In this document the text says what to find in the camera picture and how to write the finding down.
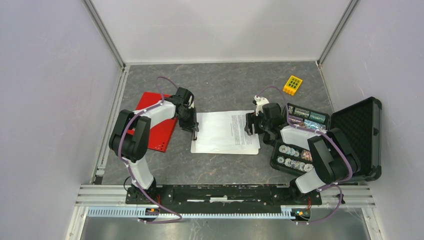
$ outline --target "black wire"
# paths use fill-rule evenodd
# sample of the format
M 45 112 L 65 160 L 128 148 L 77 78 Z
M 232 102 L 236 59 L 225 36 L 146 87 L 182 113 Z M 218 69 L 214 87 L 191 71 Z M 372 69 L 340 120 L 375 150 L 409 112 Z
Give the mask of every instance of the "black wire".
M 129 178 L 131 178 L 131 176 L 129 176 L 129 177 L 127 177 L 127 178 L 125 178 L 125 181 L 123 181 L 123 189 L 125 189 L 125 191 L 128 193 L 128 189 L 127 188 L 125 188 L 125 183 L 127 182 L 127 180 L 129 179 Z

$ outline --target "stack of paper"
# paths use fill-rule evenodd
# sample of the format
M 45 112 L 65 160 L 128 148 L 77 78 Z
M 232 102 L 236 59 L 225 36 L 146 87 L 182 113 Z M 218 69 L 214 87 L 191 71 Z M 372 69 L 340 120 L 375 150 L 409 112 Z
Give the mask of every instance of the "stack of paper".
M 199 132 L 191 142 L 192 153 L 247 154 L 259 153 L 259 137 L 245 132 L 247 111 L 218 111 L 197 113 Z

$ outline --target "gray marble tabletop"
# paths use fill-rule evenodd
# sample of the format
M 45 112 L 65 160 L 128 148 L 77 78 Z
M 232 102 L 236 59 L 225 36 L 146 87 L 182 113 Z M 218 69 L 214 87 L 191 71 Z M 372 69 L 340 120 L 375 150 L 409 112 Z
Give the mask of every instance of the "gray marble tabletop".
M 166 76 L 195 96 L 198 113 L 253 110 L 254 95 L 265 86 L 283 88 L 291 75 L 303 80 L 290 103 L 331 114 L 329 96 L 315 62 L 198 63 L 131 66 L 120 109 L 134 110 L 143 92 L 157 92 L 155 79 Z M 163 92 L 175 87 L 164 80 Z M 270 102 L 283 100 L 275 89 L 263 94 Z M 165 153 L 148 150 L 147 164 L 158 184 L 288 183 L 295 176 L 270 166 L 273 147 L 260 137 L 258 155 L 191 153 L 191 133 L 179 129 L 172 134 Z M 102 184 L 120 185 L 129 174 L 110 151 Z

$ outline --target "yellow plastic block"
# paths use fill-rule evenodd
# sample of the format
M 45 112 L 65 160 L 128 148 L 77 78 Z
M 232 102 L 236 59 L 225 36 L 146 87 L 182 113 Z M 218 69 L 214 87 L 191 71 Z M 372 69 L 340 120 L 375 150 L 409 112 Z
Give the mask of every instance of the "yellow plastic block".
M 302 79 L 292 75 L 288 79 L 287 83 L 284 85 L 284 88 L 282 89 L 282 91 L 293 96 L 295 95 L 296 91 L 299 89 L 301 84 L 302 84 Z

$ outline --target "red clipboard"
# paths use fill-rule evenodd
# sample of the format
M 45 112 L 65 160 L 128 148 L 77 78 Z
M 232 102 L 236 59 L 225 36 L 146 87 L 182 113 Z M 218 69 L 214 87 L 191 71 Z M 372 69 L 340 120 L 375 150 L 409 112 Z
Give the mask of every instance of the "red clipboard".
M 141 96 L 141 99 L 135 109 L 145 109 L 153 104 L 156 104 L 159 102 L 159 100 L 161 100 L 161 95 L 159 93 L 146 91 L 143 93 L 143 96 Z M 174 118 L 165 120 L 152 127 L 150 129 L 150 135 L 148 138 L 148 149 L 164 153 L 167 150 L 176 124 L 177 118 Z M 134 134 L 134 131 L 128 130 L 128 133 L 132 135 Z

